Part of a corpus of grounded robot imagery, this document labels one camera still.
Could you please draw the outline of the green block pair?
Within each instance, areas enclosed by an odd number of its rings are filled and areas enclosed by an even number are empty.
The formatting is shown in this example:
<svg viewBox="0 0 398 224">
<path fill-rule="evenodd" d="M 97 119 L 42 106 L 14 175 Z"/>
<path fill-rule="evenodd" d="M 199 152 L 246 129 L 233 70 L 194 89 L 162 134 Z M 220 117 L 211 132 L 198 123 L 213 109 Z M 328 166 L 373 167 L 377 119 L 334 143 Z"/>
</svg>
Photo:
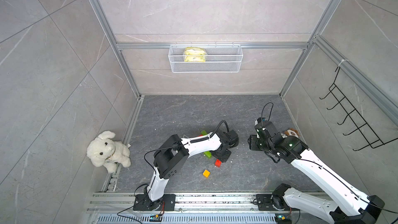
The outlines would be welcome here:
<svg viewBox="0 0 398 224">
<path fill-rule="evenodd" d="M 211 158 L 211 157 L 212 157 L 212 154 L 211 154 L 210 151 L 205 151 L 204 154 L 205 154 L 205 156 L 208 157 L 208 158 Z"/>
</svg>

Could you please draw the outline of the red block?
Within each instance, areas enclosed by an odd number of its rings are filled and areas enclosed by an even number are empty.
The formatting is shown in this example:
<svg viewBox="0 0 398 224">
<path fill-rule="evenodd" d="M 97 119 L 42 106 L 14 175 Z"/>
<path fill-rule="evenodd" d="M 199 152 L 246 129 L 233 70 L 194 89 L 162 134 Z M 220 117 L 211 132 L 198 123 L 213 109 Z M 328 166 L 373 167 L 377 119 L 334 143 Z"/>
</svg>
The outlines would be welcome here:
<svg viewBox="0 0 398 224">
<path fill-rule="evenodd" d="M 222 164 L 222 162 L 221 162 L 220 160 L 217 159 L 217 160 L 215 161 L 215 166 L 216 166 L 216 167 L 219 168 L 219 167 L 221 166 L 221 164 Z"/>
</svg>

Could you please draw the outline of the small orange-yellow cube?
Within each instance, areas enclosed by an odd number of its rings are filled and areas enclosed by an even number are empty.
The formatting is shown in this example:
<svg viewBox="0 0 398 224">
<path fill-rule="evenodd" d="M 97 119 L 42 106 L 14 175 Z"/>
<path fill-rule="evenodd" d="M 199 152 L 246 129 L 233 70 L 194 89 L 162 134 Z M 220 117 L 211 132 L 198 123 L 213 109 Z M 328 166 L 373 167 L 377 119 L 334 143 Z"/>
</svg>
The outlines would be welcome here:
<svg viewBox="0 0 398 224">
<path fill-rule="evenodd" d="M 210 176 L 210 172 L 208 170 L 205 170 L 203 172 L 203 176 L 205 176 L 206 178 L 208 178 Z"/>
</svg>

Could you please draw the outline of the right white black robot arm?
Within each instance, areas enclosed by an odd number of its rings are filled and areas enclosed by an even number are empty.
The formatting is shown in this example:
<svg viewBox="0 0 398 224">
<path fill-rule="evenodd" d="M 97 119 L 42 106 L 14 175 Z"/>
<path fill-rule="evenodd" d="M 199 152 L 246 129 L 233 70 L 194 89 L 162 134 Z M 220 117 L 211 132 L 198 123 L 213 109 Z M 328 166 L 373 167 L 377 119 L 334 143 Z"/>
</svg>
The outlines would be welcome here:
<svg viewBox="0 0 398 224">
<path fill-rule="evenodd" d="M 272 122 L 260 117 L 255 122 L 256 134 L 248 139 L 250 150 L 263 151 L 275 163 L 284 160 L 315 182 L 330 200 L 298 191 L 280 184 L 269 199 L 257 195 L 258 206 L 269 202 L 274 209 L 295 208 L 330 224 L 374 224 L 384 201 L 376 195 L 368 196 L 348 183 L 325 163 L 298 137 L 277 131 Z"/>
</svg>

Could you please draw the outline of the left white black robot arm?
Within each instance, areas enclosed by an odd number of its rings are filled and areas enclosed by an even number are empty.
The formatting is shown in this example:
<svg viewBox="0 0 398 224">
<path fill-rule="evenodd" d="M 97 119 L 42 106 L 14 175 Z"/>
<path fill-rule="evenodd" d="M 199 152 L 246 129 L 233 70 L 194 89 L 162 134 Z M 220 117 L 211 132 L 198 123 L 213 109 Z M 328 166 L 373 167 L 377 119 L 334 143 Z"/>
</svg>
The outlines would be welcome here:
<svg viewBox="0 0 398 224">
<path fill-rule="evenodd" d="M 163 207 L 172 211 L 175 205 L 175 195 L 165 194 L 169 179 L 182 170 L 188 158 L 209 151 L 221 162 L 227 162 L 231 148 L 239 143 L 238 134 L 216 131 L 194 138 L 180 138 L 172 135 L 157 150 L 154 151 L 154 162 L 151 166 L 153 176 L 142 195 L 137 195 L 133 209 L 135 211 L 154 211 Z"/>
</svg>

